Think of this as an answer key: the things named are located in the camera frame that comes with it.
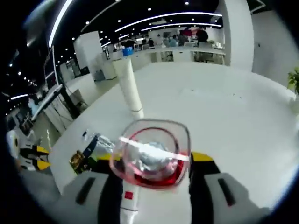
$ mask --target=ceiling light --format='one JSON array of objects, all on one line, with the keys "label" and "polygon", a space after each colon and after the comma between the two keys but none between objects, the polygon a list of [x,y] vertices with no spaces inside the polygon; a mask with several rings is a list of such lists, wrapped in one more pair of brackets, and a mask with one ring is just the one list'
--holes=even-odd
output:
[{"label": "ceiling light", "polygon": [[149,30],[149,29],[156,29],[161,27],[170,27],[170,26],[181,26],[181,25],[202,25],[202,26],[213,26],[213,27],[221,27],[221,25],[210,24],[210,23],[200,23],[200,22],[186,22],[186,23],[173,23],[173,24],[164,24],[161,26],[156,27],[149,27],[146,29],[142,29],[141,31]]},{"label": "ceiling light", "polygon": [[126,34],[126,35],[124,35],[124,36],[120,36],[118,39],[124,38],[124,37],[126,37],[126,36],[129,36],[129,34]]},{"label": "ceiling light", "polygon": [[49,38],[49,48],[52,46],[52,42],[53,42],[53,39],[54,39],[54,36],[55,36],[55,33],[57,31],[57,28],[59,26],[59,23],[63,17],[63,15],[65,14],[67,8],[70,6],[72,0],[66,0],[64,6],[62,6],[57,18],[56,18],[56,21],[54,23],[54,26],[53,26],[53,29],[51,31],[51,35],[50,35],[50,38]]},{"label": "ceiling light", "polygon": [[102,47],[105,47],[105,46],[107,46],[110,43],[111,43],[111,41],[109,41],[108,43],[103,44]]},{"label": "ceiling light", "polygon": [[166,16],[172,16],[172,15],[212,15],[212,16],[219,16],[219,17],[222,17],[221,14],[217,14],[217,13],[204,13],[204,12],[181,12],[181,13],[169,13],[169,14],[163,14],[163,15],[157,15],[157,16],[153,16],[153,17],[149,17],[147,19],[143,19],[143,20],[139,20],[137,22],[133,22],[133,23],[130,23],[124,27],[121,27],[119,29],[117,29],[115,32],[118,32],[122,29],[125,29],[125,28],[128,28],[130,26],[133,26],[135,24],[138,24],[138,23],[141,23],[141,22],[145,22],[145,21],[148,21],[148,20],[153,20],[153,19],[157,19],[157,18],[162,18],[162,17],[166,17]]},{"label": "ceiling light", "polygon": [[12,97],[11,100],[18,99],[18,98],[21,98],[21,97],[26,97],[26,96],[28,96],[28,94],[24,94],[24,95],[19,95],[19,96],[16,96],[16,97]]}]

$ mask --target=potted plant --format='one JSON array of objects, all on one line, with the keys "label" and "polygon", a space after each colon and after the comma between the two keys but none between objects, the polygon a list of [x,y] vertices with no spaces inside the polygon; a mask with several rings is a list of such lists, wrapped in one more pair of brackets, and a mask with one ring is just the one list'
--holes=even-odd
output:
[{"label": "potted plant", "polygon": [[291,107],[294,112],[299,113],[299,67],[294,72],[289,72],[288,89],[295,91],[296,98],[291,102]]}]

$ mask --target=red label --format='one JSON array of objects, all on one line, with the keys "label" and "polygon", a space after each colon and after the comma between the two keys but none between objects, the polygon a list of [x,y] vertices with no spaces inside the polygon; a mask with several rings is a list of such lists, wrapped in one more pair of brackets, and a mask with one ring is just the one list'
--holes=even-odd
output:
[{"label": "red label", "polygon": [[129,191],[126,191],[125,192],[125,198],[129,199],[129,200],[132,200],[133,199],[133,193],[129,192]]}]

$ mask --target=black ceiling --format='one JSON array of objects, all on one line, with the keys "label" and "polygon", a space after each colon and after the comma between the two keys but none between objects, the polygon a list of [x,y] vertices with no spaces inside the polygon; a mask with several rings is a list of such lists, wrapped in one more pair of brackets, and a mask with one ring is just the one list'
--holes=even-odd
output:
[{"label": "black ceiling", "polygon": [[[42,1],[34,0],[23,3],[26,6],[22,6],[23,10],[21,10],[23,21],[28,19],[30,12],[32,12],[40,2]],[[43,62],[49,50],[47,45],[50,32],[65,0],[43,1],[43,3],[45,2],[46,4],[41,4],[43,9],[38,10],[38,13],[41,15],[34,17],[35,21],[27,24],[25,27],[26,31],[22,31],[18,35],[18,43],[16,46],[20,54],[11,60],[13,66],[7,67],[4,79],[3,92],[11,96],[35,92],[37,87],[27,82],[28,79],[35,81],[38,85],[44,82]],[[248,0],[248,3],[250,9],[256,7],[255,0]],[[114,5],[98,16],[81,32],[87,21],[91,21],[98,13],[112,4]],[[59,24],[53,41],[56,47],[56,61],[59,60],[60,63],[63,63],[70,60],[71,57],[75,57],[72,38],[77,38],[82,33],[98,31],[100,38],[104,38],[102,41],[103,44],[108,42],[108,39],[110,39],[112,43],[118,42],[120,34],[131,35],[131,33],[133,33],[133,35],[136,35],[142,33],[141,29],[150,27],[150,22],[153,23],[161,19],[142,22],[117,33],[115,32],[116,29],[132,22],[156,15],[177,12],[214,13],[218,4],[219,0],[152,0],[142,2],[140,0],[120,0],[118,2],[115,0],[73,0]],[[209,23],[211,16],[176,15],[165,17],[164,19],[167,22],[170,22],[170,19],[172,19],[173,22],[177,23]],[[26,43],[30,40],[34,42],[27,48]]]}]

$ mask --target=blue container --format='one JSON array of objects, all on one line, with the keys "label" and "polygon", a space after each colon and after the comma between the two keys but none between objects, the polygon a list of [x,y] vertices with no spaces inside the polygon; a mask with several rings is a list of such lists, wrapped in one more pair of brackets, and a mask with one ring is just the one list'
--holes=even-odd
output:
[{"label": "blue container", "polygon": [[133,54],[133,48],[128,47],[122,50],[122,53],[124,56],[132,55]]}]

